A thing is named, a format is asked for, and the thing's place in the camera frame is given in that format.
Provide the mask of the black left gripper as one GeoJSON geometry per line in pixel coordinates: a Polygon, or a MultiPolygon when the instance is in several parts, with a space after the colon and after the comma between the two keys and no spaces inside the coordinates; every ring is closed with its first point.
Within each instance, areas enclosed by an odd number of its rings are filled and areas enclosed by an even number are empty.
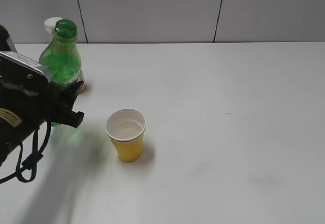
{"type": "MultiPolygon", "coordinates": [[[[26,120],[42,120],[46,111],[57,102],[46,79],[6,78],[1,75],[1,124],[21,125],[26,120]]],[[[52,126],[68,125],[77,128],[83,121],[83,112],[74,112],[77,96],[84,82],[70,84],[59,94],[63,108],[52,110],[52,126]]]]}

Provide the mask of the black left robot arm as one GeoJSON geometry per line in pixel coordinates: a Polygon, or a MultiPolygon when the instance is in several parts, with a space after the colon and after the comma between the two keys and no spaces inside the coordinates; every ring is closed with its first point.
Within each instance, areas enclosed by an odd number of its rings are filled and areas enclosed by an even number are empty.
{"type": "Polygon", "coordinates": [[[1,58],[1,162],[46,121],[77,128],[84,114],[73,105],[82,86],[61,89],[42,70],[1,58]]]}

